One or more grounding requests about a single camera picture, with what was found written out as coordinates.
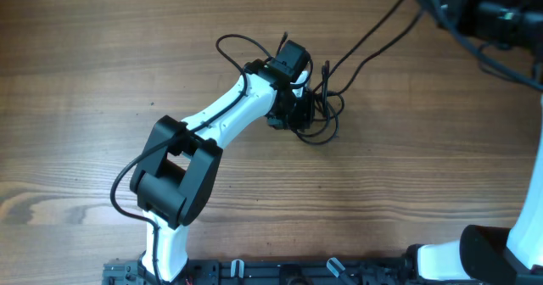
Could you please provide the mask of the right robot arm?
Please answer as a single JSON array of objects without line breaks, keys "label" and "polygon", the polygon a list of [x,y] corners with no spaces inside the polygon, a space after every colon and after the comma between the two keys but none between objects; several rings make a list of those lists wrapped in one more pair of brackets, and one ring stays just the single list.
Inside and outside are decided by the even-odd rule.
[{"label": "right robot arm", "polygon": [[541,0],[418,0],[435,21],[421,34],[433,74],[416,79],[425,103],[414,132],[433,148],[416,185],[428,218],[462,222],[415,248],[417,275],[434,282],[542,281],[542,81],[496,62],[488,47],[540,56]]}]

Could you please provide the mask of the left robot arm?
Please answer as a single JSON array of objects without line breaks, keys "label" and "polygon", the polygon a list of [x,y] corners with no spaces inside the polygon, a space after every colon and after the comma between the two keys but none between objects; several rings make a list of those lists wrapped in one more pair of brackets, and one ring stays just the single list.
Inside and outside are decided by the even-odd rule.
[{"label": "left robot arm", "polygon": [[174,284],[181,278],[188,266],[189,226],[210,198],[224,148],[240,132],[262,117],[279,130],[311,125],[312,68],[305,48],[287,41],[277,55],[241,66],[234,86],[207,108],[155,123],[130,181],[148,223],[139,283]]}]

